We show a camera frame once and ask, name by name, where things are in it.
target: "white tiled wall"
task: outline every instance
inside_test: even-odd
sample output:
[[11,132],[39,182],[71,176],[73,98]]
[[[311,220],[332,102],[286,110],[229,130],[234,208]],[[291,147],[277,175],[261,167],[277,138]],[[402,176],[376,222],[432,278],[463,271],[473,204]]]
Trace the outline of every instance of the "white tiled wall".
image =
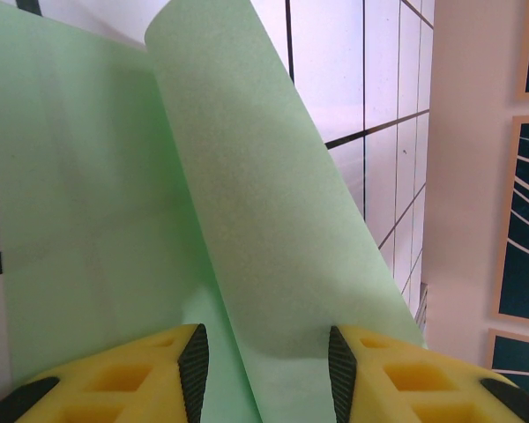
[[406,211],[414,200],[415,144],[417,120],[410,119],[398,125],[398,162],[396,186],[396,218]]
[[412,269],[412,235],[414,210],[410,207],[396,226],[394,279],[400,291],[406,287]]
[[365,125],[398,115],[399,1],[365,2]]
[[433,55],[433,30],[423,24],[421,25],[420,44],[420,77],[419,77],[419,99],[418,111],[429,108],[429,92],[431,87],[431,58]]
[[325,141],[363,130],[362,2],[291,0],[294,82]]
[[421,19],[403,3],[399,14],[399,117],[417,113]]
[[[142,48],[145,29],[167,1],[40,0],[40,5],[46,18]],[[251,2],[287,71],[294,73],[324,141],[328,146],[337,138],[350,141],[330,153],[414,314],[433,39],[420,11],[432,23],[434,0],[365,0],[365,10],[355,0],[290,0],[293,69],[286,0]],[[397,125],[398,118],[416,113],[421,114]],[[5,317],[0,276],[0,393],[10,380]]]
[[363,139],[359,138],[331,150],[333,161],[343,175],[343,180],[345,180],[346,186],[349,188],[361,214],[363,214],[364,210],[363,148]]
[[394,125],[366,137],[365,220],[376,245],[382,244],[396,223],[396,136]]

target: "wooden picture frame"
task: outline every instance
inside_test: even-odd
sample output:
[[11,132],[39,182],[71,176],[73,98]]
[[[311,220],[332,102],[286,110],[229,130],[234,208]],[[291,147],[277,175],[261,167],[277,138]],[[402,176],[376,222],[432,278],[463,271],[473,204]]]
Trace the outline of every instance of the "wooden picture frame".
[[510,230],[510,216],[511,216],[511,202],[513,198],[514,184],[516,178],[516,167],[518,163],[518,148],[519,138],[521,135],[521,126],[524,123],[529,123],[529,115],[515,116],[512,121],[510,152],[508,158],[508,165],[505,169],[507,179],[505,181],[505,189],[503,192],[503,206],[501,217],[501,228],[499,236],[498,256],[495,268],[495,283],[493,288],[493,295],[491,301],[490,314],[492,318],[514,322],[529,324],[529,318],[519,317],[515,315],[506,315],[500,313],[500,301],[502,298],[503,273],[505,266],[505,257],[508,246],[508,233]]
[[529,0],[525,0],[525,20],[523,26],[523,42],[518,66],[517,100],[529,100],[527,75],[529,71]]
[[498,329],[488,330],[488,346],[486,349],[486,357],[484,361],[484,367],[492,370],[492,363],[494,362],[494,350],[495,350],[495,338],[502,337],[508,339],[515,339],[517,341],[523,341],[529,343],[529,337],[527,335],[521,335],[518,333],[507,332]]

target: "green paper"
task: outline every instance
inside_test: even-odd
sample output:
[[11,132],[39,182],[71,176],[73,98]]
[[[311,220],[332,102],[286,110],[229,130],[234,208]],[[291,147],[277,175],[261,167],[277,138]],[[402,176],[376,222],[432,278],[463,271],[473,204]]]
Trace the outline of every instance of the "green paper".
[[0,4],[14,377],[203,322],[205,421],[334,421],[330,326],[421,345],[407,305],[250,0],[173,0],[146,44]]
[[249,0],[173,0],[145,36],[265,422],[335,421],[332,324],[422,345]]
[[16,383],[203,322],[203,421],[260,421],[145,52],[0,3],[0,240]]

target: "beige wall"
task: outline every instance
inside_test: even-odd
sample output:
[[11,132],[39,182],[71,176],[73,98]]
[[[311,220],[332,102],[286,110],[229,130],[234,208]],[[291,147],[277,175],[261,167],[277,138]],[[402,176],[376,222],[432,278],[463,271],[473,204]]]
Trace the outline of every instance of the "beige wall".
[[484,363],[525,0],[437,0],[423,280],[430,348]]

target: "paper roll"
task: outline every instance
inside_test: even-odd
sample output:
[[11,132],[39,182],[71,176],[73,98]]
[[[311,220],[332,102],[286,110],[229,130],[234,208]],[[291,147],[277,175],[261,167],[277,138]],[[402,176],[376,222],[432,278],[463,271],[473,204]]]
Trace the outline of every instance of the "paper roll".
[[145,35],[265,422],[335,421],[329,328],[420,331],[249,0],[173,0]]

